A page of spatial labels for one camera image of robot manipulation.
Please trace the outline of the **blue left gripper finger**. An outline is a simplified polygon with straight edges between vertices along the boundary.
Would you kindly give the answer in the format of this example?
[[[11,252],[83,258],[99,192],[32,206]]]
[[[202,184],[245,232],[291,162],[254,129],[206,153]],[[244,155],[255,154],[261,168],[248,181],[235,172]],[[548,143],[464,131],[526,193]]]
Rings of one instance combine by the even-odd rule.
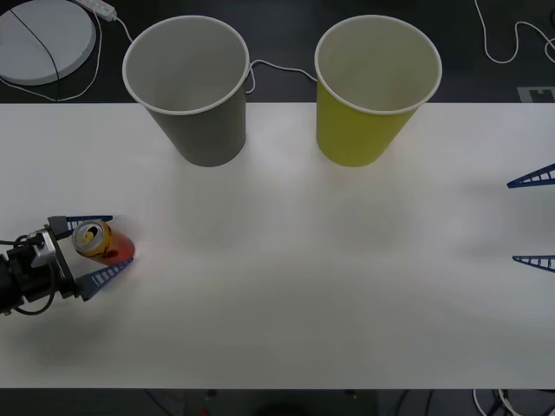
[[[74,230],[80,225],[88,221],[104,221],[108,222],[113,219],[110,215],[96,216],[52,216],[48,217],[49,228],[56,237],[69,237]]]
[[[79,296],[84,302],[92,299],[101,289],[114,280],[124,269],[126,269],[134,258],[111,264],[95,272],[79,277]]]

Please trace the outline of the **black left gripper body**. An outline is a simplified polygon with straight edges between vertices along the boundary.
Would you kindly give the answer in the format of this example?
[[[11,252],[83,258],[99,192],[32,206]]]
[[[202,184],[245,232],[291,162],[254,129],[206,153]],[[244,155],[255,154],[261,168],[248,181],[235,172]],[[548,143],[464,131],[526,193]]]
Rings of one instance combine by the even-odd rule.
[[[22,290],[27,301],[32,302],[51,291],[62,298],[78,296],[79,289],[62,250],[60,239],[70,236],[68,231],[44,227],[25,236],[23,247],[26,258],[22,261]]]

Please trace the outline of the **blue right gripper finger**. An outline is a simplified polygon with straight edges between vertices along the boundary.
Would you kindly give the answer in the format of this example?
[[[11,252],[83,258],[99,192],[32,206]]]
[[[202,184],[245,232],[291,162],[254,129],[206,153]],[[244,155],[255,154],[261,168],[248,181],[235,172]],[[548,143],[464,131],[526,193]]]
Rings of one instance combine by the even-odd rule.
[[[524,265],[531,266],[535,269],[548,271],[551,273],[555,272],[554,255],[538,255],[538,256],[513,256],[513,261],[521,263]]]
[[[555,165],[551,164],[546,167],[540,168],[536,171],[527,173],[519,178],[516,178],[506,184],[509,189],[533,187],[542,185],[554,185]]]

